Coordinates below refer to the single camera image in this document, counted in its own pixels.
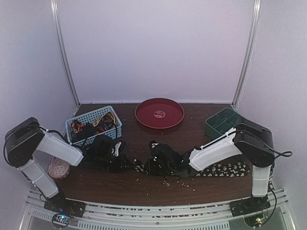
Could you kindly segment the black white floral tie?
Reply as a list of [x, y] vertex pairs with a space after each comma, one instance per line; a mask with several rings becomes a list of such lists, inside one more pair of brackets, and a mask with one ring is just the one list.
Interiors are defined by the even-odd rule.
[[151, 176], [173, 176], [179, 178], [187, 177], [245, 177], [250, 172], [250, 166], [244, 162], [237, 163], [215, 163], [203, 170], [197, 171], [184, 163], [179, 168], [171, 166], [170, 162], [160, 163], [155, 159], [142, 162], [137, 159], [133, 161], [133, 169], [139, 173]]

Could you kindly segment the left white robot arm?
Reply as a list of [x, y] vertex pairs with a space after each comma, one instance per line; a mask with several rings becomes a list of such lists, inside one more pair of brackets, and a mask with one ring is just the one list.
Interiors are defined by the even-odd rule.
[[18, 169], [59, 213], [69, 209], [69, 202], [60, 195], [60, 187], [41, 166], [38, 154], [57, 158], [69, 166], [83, 169], [120, 172], [131, 167], [123, 153], [125, 143], [109, 136], [98, 135], [93, 140], [84, 139], [80, 145], [69, 142], [56, 130], [40, 126], [34, 117], [28, 118], [4, 138], [3, 155], [8, 165]]

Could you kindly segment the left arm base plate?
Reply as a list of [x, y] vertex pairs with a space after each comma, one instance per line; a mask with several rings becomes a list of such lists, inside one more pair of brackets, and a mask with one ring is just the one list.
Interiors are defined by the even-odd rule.
[[67, 199], [62, 191], [52, 198], [48, 198], [41, 193], [39, 198], [44, 202], [44, 209], [54, 212], [51, 217], [51, 224], [56, 229], [62, 230], [68, 227], [75, 217], [83, 217], [86, 204], [81, 201]]

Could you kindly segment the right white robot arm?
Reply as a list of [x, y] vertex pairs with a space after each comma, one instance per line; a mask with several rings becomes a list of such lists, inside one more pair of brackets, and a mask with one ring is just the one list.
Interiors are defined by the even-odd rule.
[[264, 204], [275, 154], [272, 132], [263, 126], [246, 120], [210, 143], [183, 154], [155, 141], [149, 147], [151, 159], [145, 164], [149, 175], [241, 177], [247, 174], [241, 163], [230, 166], [218, 163], [243, 155], [252, 165], [252, 197], [246, 200], [246, 208], [254, 212]]

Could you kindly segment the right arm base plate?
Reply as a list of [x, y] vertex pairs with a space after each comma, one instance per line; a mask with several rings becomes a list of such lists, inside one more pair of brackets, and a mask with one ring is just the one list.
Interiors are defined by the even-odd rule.
[[271, 204], [268, 195], [263, 197], [254, 197], [240, 199], [229, 203], [230, 211], [233, 217], [244, 216], [244, 222], [251, 228], [260, 228], [272, 214], [269, 214]]

